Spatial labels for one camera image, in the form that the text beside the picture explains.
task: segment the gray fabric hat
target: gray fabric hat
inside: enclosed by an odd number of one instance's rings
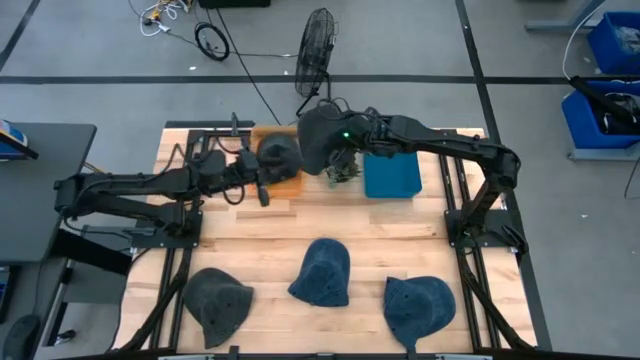
[[[409,353],[416,352],[419,338],[442,330],[455,314],[456,301],[444,281],[432,276],[387,278],[384,318]]]
[[[183,299],[202,325],[204,347],[209,349],[227,341],[247,318],[253,288],[243,286],[222,270],[206,268],[189,279]]]
[[[302,261],[300,275],[289,286],[289,294],[316,306],[349,305],[349,251],[337,240],[311,243]]]

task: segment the butcher block tabletop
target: butcher block tabletop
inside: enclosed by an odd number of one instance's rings
[[[465,135],[483,135],[482,129],[457,129]],[[175,143],[186,148],[189,129],[165,129],[154,170],[160,171]],[[227,148],[239,141],[222,138]],[[234,161],[228,155],[227,162]],[[444,280],[456,299],[456,315],[441,331],[421,338],[419,353],[471,352],[460,275],[454,250],[447,241],[443,212],[447,204],[438,156],[418,153],[422,191],[412,199],[369,199],[362,178],[329,186],[325,175],[302,174],[302,192],[296,197],[272,196],[261,207],[254,189],[245,200],[228,205],[221,194],[203,198],[200,245],[194,249],[190,276],[200,269],[221,269],[253,287],[253,304],[246,321],[219,347],[205,350],[202,328],[186,311],[178,343],[179,353],[227,353],[237,345],[241,353],[403,353],[383,316],[385,280],[435,276]],[[174,161],[172,167],[182,166]],[[464,162],[471,196],[483,182],[480,168]],[[449,159],[450,169],[454,169]],[[461,196],[451,171],[456,203]],[[238,192],[231,192],[230,197]],[[162,203],[162,198],[149,197]],[[342,242],[351,257],[349,306],[323,308],[293,298],[287,292],[297,277],[311,242],[329,237]],[[535,344],[527,299],[514,254],[507,248],[482,250],[491,295],[510,325]],[[114,347],[126,343],[155,305],[166,250],[152,249],[134,264],[121,306],[121,322]],[[177,252],[174,268],[180,262]],[[173,304],[165,313],[160,346],[168,344]],[[489,345],[482,307],[476,311],[483,344]]]

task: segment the concrete floor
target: concrete floor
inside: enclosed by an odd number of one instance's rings
[[[561,76],[568,35],[527,33],[523,24],[566,17],[582,1],[465,0],[485,76]],[[152,3],[132,2],[136,9]],[[0,0],[0,48],[29,3]],[[296,53],[309,13],[323,6],[340,22],[332,74],[473,75],[453,0],[273,0],[266,9],[222,12],[241,52]],[[606,7],[640,11],[633,0],[610,0]],[[202,10],[199,16],[205,17]],[[220,25],[215,13],[212,18]],[[195,23],[193,15],[180,14],[169,25],[191,39]],[[245,61],[255,75],[295,72],[292,59]],[[588,76],[595,67],[579,35],[568,71]],[[46,0],[1,69],[0,83],[9,76],[243,74],[233,56],[216,63],[178,39],[144,38],[126,0]],[[294,119],[300,97],[292,83],[259,87],[282,122]],[[632,164],[566,159],[571,140],[560,104],[570,91],[565,85],[489,85],[502,141],[523,161],[516,195],[551,341],[559,351],[640,356],[640,203],[623,199]],[[472,83],[340,82],[333,93],[353,108],[372,105],[433,127],[485,127]],[[97,125],[89,161],[112,172],[151,170],[167,120],[224,120],[232,111],[274,123],[251,84],[0,85],[0,118]],[[117,311],[113,305],[71,307],[63,330],[76,329],[78,338],[41,349],[37,357],[103,352]]]

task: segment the black electric fan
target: black electric fan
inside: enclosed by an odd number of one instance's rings
[[[314,10],[307,20],[296,64],[296,91],[306,97],[296,111],[298,117],[309,100],[318,95],[324,79],[327,80],[327,97],[331,99],[331,77],[327,67],[335,41],[335,25],[333,15],[326,8]]]

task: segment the orange box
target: orange box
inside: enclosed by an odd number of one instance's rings
[[[258,144],[267,135],[273,133],[285,133],[298,138],[297,126],[256,126],[251,130],[251,151],[256,152],[258,150]],[[269,197],[273,198],[293,198],[298,197],[302,193],[303,185],[303,172],[298,171],[298,175],[293,179],[283,181],[281,183],[268,185]]]

